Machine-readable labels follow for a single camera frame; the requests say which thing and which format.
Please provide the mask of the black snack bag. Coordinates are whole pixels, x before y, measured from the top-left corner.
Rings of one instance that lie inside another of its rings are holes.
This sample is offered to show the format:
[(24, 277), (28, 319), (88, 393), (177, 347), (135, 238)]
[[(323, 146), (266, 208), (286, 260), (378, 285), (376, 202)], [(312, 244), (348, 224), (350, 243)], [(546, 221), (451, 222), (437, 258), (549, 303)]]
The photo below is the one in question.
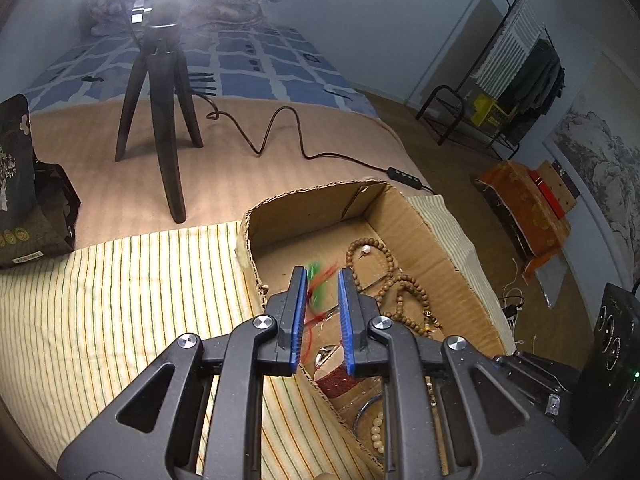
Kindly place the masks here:
[(1, 103), (1, 266), (13, 268), (69, 254), (81, 200), (64, 168), (40, 160), (32, 142), (28, 101)]

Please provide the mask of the yellow crate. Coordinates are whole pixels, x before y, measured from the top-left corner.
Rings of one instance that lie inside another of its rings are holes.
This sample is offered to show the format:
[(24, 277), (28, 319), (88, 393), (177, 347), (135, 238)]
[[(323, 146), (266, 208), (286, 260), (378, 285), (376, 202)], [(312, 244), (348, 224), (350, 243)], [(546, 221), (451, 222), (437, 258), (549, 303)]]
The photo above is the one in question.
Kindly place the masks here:
[(491, 125), (500, 127), (508, 114), (498, 105), (497, 101), (484, 92), (480, 92), (473, 101), (471, 122), (474, 126)]

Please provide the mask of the landscape wall painting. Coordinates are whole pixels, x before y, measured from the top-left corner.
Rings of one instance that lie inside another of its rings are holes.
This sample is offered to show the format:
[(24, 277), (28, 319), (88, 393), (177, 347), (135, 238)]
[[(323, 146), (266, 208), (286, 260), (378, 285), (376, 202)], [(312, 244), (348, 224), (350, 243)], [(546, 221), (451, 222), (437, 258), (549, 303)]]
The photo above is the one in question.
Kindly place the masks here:
[(639, 278), (639, 81), (602, 53), (546, 142), (604, 218), (616, 266)]

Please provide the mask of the cardboard box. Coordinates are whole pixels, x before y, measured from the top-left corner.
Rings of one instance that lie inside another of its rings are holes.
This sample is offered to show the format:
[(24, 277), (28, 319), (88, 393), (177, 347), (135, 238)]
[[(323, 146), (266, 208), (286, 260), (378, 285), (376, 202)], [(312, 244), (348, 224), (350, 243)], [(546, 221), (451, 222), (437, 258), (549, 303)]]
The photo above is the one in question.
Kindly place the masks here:
[[(371, 251), (364, 254), (363, 245)], [(240, 223), (236, 258), (255, 312), (284, 292), (296, 266), (314, 285), (297, 373), (265, 383), (262, 474), (267, 479), (377, 479), (381, 463), (358, 411), (381, 390), (366, 379), (336, 399), (314, 382), (322, 347), (341, 344), (337, 272), (351, 266), (362, 291), (386, 313), (402, 311), (434, 336), (461, 335), (486, 356), (511, 353), (514, 338), (469, 237), (438, 195), (405, 196), (373, 180), (330, 183), (283, 193), (250, 208)]]

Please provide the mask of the dark hanging clothes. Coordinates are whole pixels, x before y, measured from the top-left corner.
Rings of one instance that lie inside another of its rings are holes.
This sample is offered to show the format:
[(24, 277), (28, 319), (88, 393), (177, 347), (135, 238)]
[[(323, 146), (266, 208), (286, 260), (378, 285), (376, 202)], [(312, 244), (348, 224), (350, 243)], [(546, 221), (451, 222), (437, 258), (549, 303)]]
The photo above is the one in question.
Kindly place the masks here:
[(498, 99), (509, 113), (501, 134), (511, 145), (520, 144), (540, 116), (548, 114), (562, 96), (565, 70), (558, 52), (547, 39), (539, 39), (528, 58)]

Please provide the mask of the blue patterned bedsheet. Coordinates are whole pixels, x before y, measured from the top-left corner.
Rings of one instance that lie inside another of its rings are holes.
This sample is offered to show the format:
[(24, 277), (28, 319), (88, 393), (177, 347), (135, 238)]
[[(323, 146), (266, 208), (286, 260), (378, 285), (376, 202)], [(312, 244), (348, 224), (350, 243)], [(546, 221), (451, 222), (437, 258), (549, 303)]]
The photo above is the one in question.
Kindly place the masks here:
[[(211, 98), (317, 104), (374, 117), (369, 100), (298, 30), (281, 25), (199, 28), (184, 32), (190, 84)], [(33, 112), (121, 99), (139, 53), (127, 34), (71, 48), (25, 91)]]

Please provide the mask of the orange covered box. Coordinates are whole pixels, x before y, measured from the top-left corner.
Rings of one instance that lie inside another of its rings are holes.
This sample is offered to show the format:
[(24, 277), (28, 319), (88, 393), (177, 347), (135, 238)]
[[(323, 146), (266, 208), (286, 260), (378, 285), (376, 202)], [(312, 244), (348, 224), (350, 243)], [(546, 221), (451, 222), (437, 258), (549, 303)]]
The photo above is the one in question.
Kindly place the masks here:
[(522, 277), (528, 282), (568, 240), (570, 222), (566, 213), (540, 173), (513, 160), (499, 162), (476, 177), (474, 183), (495, 197), (514, 222), (526, 255)]

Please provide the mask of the tan bed blanket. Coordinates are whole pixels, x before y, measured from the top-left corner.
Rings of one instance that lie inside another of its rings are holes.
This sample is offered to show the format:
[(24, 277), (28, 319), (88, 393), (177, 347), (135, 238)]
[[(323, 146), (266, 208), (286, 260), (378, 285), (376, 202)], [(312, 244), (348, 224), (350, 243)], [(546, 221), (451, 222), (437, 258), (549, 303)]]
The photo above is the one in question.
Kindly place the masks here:
[[(202, 148), (176, 121), (184, 226), (238, 220), (268, 197), (336, 181), (382, 179), (388, 167), (418, 176), (397, 133), (382, 120), (312, 104), (222, 98), (221, 118), (195, 102)], [(115, 159), (122, 104), (104, 101), (32, 114), (44, 162), (62, 165), (81, 206), (79, 248), (172, 230), (149, 103), (137, 107), (125, 157)]]

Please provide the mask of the brown strap wristwatch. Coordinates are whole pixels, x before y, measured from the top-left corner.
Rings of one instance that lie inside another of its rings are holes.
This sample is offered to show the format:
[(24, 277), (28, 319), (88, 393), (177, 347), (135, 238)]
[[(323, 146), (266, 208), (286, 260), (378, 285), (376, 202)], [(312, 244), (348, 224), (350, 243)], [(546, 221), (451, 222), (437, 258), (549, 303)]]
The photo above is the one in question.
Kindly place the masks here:
[(359, 384), (348, 374), (341, 344), (320, 349), (314, 361), (314, 382), (328, 399), (336, 399)]

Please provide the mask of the white striped hanging cloth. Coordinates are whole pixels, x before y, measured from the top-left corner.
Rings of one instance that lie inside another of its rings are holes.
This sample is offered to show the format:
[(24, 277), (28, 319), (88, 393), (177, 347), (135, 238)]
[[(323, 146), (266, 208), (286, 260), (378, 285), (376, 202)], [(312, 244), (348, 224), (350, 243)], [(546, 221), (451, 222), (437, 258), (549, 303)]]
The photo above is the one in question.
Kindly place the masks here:
[(544, 31), (529, 0), (515, 0), (498, 35), (472, 79), (480, 90), (498, 99), (524, 65)]

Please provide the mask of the black tripod stand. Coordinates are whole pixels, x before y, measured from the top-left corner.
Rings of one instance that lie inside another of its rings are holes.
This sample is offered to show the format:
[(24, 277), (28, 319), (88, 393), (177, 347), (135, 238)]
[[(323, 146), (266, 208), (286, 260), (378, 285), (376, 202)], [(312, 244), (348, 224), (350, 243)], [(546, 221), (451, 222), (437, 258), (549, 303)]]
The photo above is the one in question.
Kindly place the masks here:
[(122, 102), (115, 148), (119, 162), (126, 154), (134, 112), (144, 84), (149, 85), (154, 142), (160, 176), (172, 220), (186, 221), (175, 125), (175, 107), (180, 107), (186, 130), (197, 148), (204, 145), (196, 118), (186, 56), (181, 47), (179, 0), (153, 0), (150, 10), (138, 6), (131, 15), (147, 16), (139, 53), (132, 64)]

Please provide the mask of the black clothes rack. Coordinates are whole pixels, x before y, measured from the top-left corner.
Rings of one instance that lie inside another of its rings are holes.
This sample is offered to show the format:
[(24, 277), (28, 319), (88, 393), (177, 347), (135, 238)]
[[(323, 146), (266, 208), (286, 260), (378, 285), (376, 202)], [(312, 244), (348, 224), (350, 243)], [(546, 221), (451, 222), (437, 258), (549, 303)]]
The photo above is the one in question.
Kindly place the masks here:
[(454, 141), (513, 158), (564, 88), (565, 70), (548, 27), (530, 0), (511, 0), (459, 82), (435, 86), (416, 120), (439, 145)]

